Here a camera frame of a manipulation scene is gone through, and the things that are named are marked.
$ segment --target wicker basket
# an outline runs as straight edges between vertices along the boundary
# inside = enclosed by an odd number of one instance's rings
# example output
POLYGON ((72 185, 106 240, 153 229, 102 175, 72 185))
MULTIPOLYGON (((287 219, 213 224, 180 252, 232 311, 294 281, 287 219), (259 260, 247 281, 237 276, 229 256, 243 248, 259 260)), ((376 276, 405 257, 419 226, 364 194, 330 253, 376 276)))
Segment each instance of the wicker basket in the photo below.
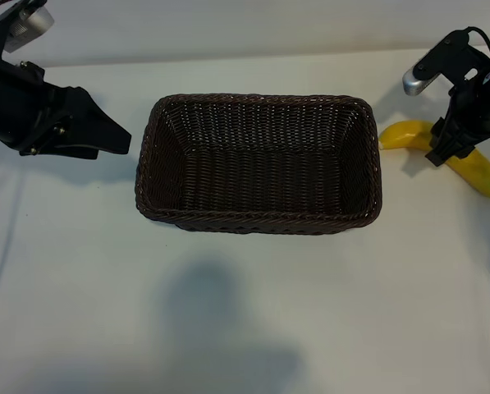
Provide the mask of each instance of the wicker basket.
POLYGON ((144 133, 136 202, 192 231, 332 234, 382 206, 371 107, 347 96, 178 94, 144 133))

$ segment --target yellow banana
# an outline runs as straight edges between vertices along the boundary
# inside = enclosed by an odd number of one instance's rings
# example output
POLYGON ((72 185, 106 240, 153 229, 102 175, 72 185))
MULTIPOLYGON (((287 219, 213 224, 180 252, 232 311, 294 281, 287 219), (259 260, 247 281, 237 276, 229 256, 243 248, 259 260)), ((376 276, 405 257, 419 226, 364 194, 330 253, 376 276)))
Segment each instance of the yellow banana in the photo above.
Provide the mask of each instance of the yellow banana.
MULTIPOLYGON (((428 121, 401 121, 389 126, 379 136, 379 148, 413 148, 425 152, 431 150, 431 129, 428 121)), ((466 158, 449 158, 446 164, 465 179, 477 191, 490 198, 490 162, 477 149, 466 158)))

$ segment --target white wall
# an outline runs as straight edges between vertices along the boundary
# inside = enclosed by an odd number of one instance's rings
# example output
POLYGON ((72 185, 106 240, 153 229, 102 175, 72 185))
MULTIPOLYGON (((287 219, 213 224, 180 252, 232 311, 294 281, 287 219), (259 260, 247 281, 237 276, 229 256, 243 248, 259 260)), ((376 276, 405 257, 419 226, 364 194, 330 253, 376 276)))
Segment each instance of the white wall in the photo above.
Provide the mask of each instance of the white wall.
POLYGON ((490 35, 490 0, 48 0, 47 8, 56 25, 14 60, 47 66, 428 48, 467 25, 490 35))

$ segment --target woven texture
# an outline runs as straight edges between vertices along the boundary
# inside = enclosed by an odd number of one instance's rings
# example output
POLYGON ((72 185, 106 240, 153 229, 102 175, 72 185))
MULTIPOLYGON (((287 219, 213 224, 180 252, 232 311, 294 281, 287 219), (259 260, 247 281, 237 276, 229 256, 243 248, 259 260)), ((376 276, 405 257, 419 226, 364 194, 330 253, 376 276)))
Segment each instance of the woven texture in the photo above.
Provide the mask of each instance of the woven texture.
POLYGON ((382 206, 372 109, 347 96, 179 94, 144 133, 137 208, 192 231, 332 234, 382 206))

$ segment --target basket rim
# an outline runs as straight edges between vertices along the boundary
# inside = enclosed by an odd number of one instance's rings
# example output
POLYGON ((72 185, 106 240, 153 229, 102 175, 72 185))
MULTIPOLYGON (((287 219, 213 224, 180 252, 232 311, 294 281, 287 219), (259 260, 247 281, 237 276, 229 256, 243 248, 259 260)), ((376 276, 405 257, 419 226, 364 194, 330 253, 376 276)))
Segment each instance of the basket rim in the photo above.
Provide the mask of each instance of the basket rim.
POLYGON ((372 108, 361 98, 348 95, 274 95, 274 94, 173 94, 159 99, 153 107, 149 117, 149 123, 144 132, 144 138, 140 151, 140 161, 137 166, 137 177, 135 183, 135 200, 137 209, 147 218, 174 224, 188 222, 231 222, 248 223, 262 225, 291 225, 298 224, 303 226, 324 226, 330 227, 334 223, 352 223, 352 227, 362 227, 373 222, 379 215, 382 208, 382 179, 381 166, 379 160, 378 138, 372 108), (320 103, 353 105, 361 109, 365 116, 363 121, 366 125, 366 141, 373 146, 374 155, 371 157, 373 170, 370 172, 372 180, 369 182, 369 193, 366 199, 366 207, 357 213, 297 213, 283 211, 216 211, 216 210, 197 210, 197 209, 175 209, 175 208, 153 208, 148 196, 144 195, 144 174, 140 169, 140 164, 147 152, 151 149, 148 139, 151 134, 149 126, 159 118, 164 109, 174 103, 188 101, 189 103, 233 103, 239 99, 240 103, 280 103, 280 104, 301 104, 309 105, 320 103))

